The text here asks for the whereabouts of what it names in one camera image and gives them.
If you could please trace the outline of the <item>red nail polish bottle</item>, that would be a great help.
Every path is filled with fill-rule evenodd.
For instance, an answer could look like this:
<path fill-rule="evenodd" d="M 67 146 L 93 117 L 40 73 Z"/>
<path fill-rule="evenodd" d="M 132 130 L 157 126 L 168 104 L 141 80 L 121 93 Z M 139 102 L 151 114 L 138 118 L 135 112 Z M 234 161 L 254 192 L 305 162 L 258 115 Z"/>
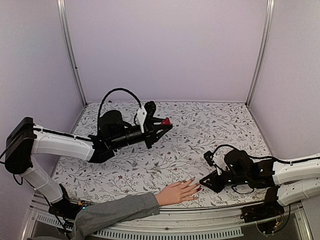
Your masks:
<path fill-rule="evenodd" d="M 162 125 L 170 125 L 171 122 L 170 122 L 170 119 L 167 117 L 165 118 L 162 122 L 161 122 Z"/>

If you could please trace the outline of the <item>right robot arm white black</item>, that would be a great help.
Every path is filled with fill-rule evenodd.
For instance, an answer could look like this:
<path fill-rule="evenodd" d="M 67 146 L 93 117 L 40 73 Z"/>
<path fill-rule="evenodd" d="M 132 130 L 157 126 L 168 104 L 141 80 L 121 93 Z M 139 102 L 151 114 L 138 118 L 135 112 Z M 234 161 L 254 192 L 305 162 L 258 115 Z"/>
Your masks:
<path fill-rule="evenodd" d="M 199 183 L 220 193 L 226 187 L 247 185 L 251 189 L 267 189 L 265 202 L 259 206 L 262 218 L 269 218 L 280 206 L 311 198 L 320 193 L 320 155 L 282 160 L 273 156 L 254 157 L 246 151 L 232 149 L 224 157 L 227 169 L 214 161 L 215 153 L 203 157 L 215 170 Z"/>

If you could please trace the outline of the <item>grey sleeved forearm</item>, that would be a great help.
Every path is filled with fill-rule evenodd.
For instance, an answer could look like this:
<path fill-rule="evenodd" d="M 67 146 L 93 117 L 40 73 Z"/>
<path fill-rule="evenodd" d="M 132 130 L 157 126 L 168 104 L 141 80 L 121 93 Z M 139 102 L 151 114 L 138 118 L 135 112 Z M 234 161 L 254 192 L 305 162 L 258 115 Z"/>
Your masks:
<path fill-rule="evenodd" d="M 159 203 L 150 192 L 91 205 L 76 215 L 72 239 L 84 240 L 88 235 L 117 222 L 142 219 L 158 215 L 159 212 Z"/>

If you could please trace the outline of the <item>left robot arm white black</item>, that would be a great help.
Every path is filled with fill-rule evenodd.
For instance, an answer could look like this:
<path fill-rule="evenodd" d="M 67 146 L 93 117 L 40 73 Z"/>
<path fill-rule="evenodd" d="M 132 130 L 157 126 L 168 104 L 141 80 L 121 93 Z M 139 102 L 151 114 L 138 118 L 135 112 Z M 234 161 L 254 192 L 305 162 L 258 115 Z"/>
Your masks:
<path fill-rule="evenodd" d="M 109 110 L 98 118 L 95 135 L 78 136 L 45 129 L 25 117 L 6 139 L 5 169 L 27 180 L 35 191 L 43 194 L 63 216 L 74 213 L 74 205 L 67 199 L 63 188 L 40 167 L 36 154 L 48 154 L 80 159 L 89 163 L 104 163 L 116 155 L 116 151 L 144 142 L 150 149 L 154 143 L 172 129 L 169 118 L 154 117 L 154 112 L 144 108 L 137 111 L 137 125 L 123 120 L 118 110 Z"/>

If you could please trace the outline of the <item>mannequin hand with nails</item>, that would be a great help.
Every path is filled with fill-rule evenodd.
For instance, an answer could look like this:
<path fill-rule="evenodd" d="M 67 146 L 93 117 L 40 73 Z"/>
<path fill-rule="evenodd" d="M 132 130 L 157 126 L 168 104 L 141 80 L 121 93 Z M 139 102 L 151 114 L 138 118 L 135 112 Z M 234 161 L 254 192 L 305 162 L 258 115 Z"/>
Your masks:
<path fill-rule="evenodd" d="M 178 181 L 167 185 L 155 195 L 160 207 L 176 205 L 197 199 L 196 193 L 201 190 L 199 183 L 194 183 L 194 178 L 188 181 Z"/>

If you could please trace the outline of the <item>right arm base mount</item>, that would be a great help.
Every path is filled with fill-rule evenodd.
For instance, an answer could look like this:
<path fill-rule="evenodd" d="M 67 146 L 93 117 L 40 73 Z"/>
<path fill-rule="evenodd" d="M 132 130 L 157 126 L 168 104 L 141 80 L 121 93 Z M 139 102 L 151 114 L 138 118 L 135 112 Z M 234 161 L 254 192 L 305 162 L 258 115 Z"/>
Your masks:
<path fill-rule="evenodd" d="M 240 218 L 245 223 L 253 223 L 268 218 L 274 220 L 257 223 L 257 230 L 264 236 L 274 235 L 283 230 L 290 219 L 291 204 L 288 205 L 287 218 L 285 218 L 285 208 L 279 203 L 280 186 L 273 186 L 267 189 L 264 201 L 260 204 L 246 206 L 241 209 Z"/>

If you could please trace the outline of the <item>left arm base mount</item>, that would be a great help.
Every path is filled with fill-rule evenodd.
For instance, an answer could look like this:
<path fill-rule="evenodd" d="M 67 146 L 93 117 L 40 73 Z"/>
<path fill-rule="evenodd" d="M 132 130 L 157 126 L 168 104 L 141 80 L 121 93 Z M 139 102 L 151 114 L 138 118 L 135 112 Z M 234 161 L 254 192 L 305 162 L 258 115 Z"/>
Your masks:
<path fill-rule="evenodd" d="M 89 205 L 84 200 L 77 203 L 71 202 L 66 189 L 61 184 L 59 186 L 62 190 L 62 199 L 56 203 L 51 203 L 48 212 L 65 219 L 75 220 L 77 214 Z"/>

